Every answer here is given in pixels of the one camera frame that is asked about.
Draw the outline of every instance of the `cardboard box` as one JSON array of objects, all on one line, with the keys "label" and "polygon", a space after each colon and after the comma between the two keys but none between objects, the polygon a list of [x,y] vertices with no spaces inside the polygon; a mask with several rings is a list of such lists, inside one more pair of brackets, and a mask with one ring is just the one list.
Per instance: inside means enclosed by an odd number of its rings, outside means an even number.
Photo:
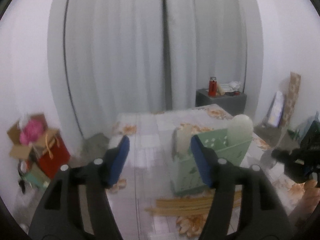
[{"label": "cardboard box", "polygon": [[17,121],[8,131],[7,134],[13,143],[12,149],[10,151],[10,156],[16,159],[27,160],[30,153],[34,150],[36,155],[40,157],[43,150],[46,148],[45,138],[50,142],[53,137],[58,133],[58,129],[48,128],[47,122],[45,120],[44,114],[34,114],[31,119],[36,119],[44,125],[44,133],[40,138],[33,142],[30,146],[21,145],[20,143],[20,129],[18,128],[19,121]]}]

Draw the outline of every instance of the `black cable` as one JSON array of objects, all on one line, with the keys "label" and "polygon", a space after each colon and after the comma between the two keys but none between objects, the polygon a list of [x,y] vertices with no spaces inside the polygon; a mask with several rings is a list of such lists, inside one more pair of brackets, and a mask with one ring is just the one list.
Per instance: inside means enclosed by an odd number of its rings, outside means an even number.
[{"label": "black cable", "polygon": [[245,81],[246,81],[246,79],[247,79],[247,64],[248,64],[248,37],[246,36],[246,41],[245,41],[244,82],[243,82],[242,93],[244,93]]},{"label": "black cable", "polygon": [[80,123],[79,123],[79,119],[78,119],[78,116],[77,116],[77,113],[76,113],[76,108],[75,108],[75,105],[74,105],[74,103],[73,103],[72,94],[71,94],[71,89],[70,89],[70,84],[69,84],[68,70],[67,70],[66,25],[67,25],[68,7],[69,7],[69,0],[67,0],[66,11],[65,11],[65,15],[64,15],[64,23],[63,23],[63,59],[64,59],[64,70],[65,70],[65,74],[66,74],[66,80],[67,80],[67,86],[68,86],[68,94],[69,94],[69,98],[70,98],[72,110],[73,110],[73,113],[74,113],[75,118],[76,118],[76,123],[77,123],[78,129],[79,129],[79,132],[80,132],[82,138],[84,138],[84,135],[83,135],[83,132],[82,132],[82,130],[81,130]]}]

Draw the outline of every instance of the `wooden stick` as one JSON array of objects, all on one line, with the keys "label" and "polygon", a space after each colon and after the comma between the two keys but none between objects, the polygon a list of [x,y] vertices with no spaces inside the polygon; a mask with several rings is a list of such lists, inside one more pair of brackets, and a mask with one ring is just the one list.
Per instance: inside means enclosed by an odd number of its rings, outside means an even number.
[{"label": "wooden stick", "polygon": [[[241,192],[237,191],[233,203],[233,208],[241,205]],[[208,214],[212,205],[213,197],[185,198],[185,199],[158,199],[156,208],[146,208],[154,216],[192,216]]]}]

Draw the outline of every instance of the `rolling pin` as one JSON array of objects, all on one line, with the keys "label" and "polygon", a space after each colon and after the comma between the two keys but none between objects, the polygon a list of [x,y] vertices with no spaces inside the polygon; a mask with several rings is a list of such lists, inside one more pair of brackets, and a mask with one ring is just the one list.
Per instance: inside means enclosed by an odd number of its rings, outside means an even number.
[{"label": "rolling pin", "polygon": [[219,83],[217,83],[217,88],[218,88],[218,91],[219,91],[220,95],[223,96],[225,94],[225,91],[223,90],[223,88],[220,86]]}]

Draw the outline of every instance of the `floral tablecloth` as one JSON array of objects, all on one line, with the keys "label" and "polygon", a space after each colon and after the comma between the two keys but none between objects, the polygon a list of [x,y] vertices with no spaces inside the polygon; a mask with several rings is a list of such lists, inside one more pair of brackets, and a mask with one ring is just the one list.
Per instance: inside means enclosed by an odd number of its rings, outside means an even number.
[{"label": "floral tablecloth", "polygon": [[[186,123],[194,132],[227,128],[232,116],[217,105],[183,111],[119,114],[113,127],[110,148],[116,147],[122,135],[130,139],[130,151],[121,179],[107,191],[116,223],[125,240],[187,239],[178,233],[176,217],[151,216],[145,211],[157,198],[172,198],[168,158],[172,156],[173,132]],[[263,152],[270,147],[253,134],[252,143],[241,167],[259,164]],[[303,195],[303,186],[284,174],[282,164],[267,172],[286,212],[290,213]],[[235,208],[229,232],[236,231],[240,208]]]}]

